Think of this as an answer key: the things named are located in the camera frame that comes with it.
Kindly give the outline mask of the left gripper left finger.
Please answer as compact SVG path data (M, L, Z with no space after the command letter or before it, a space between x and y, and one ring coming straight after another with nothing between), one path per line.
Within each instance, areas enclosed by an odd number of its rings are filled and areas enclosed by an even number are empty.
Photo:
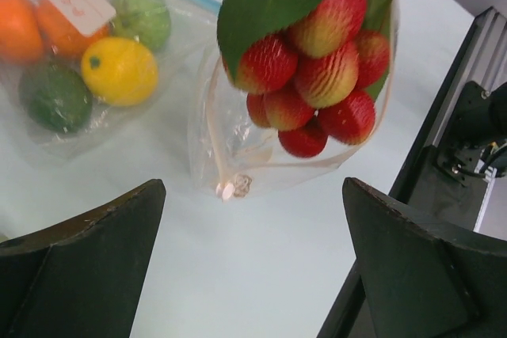
M128 337L166 188L152 179L43 230L1 243L3 337Z

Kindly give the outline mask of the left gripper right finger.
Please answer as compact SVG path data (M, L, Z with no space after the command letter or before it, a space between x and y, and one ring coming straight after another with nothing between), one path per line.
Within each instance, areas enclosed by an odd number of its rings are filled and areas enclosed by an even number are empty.
M348 177L343 203L378 337L504 337L506 243Z

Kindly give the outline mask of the polka dot strawberry bag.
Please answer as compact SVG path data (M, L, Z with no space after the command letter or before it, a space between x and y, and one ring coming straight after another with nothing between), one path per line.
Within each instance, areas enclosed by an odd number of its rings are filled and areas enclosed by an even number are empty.
M290 187L337 169L372 137L383 120L391 91L397 34L398 4L393 0L388 28L390 66L375 98L372 133L354 146L329 139L323 152L307 159L288 154L275 130L252 123L246 94L230 83L219 45L206 52L200 65L199 93L189 122L189 156L195 183L226 201Z

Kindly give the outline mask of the fake strawberry bunch with leaves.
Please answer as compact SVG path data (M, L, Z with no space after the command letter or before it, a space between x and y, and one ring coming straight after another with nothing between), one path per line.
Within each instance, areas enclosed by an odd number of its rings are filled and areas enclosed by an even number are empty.
M393 0L222 0L217 40L254 125L313 158L363 143L390 66Z

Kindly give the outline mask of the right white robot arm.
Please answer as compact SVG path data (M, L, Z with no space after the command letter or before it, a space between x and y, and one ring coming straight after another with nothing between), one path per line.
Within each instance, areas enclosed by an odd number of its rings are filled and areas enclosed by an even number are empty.
M428 211L480 231L494 189L506 183L506 84L461 91L425 174Z

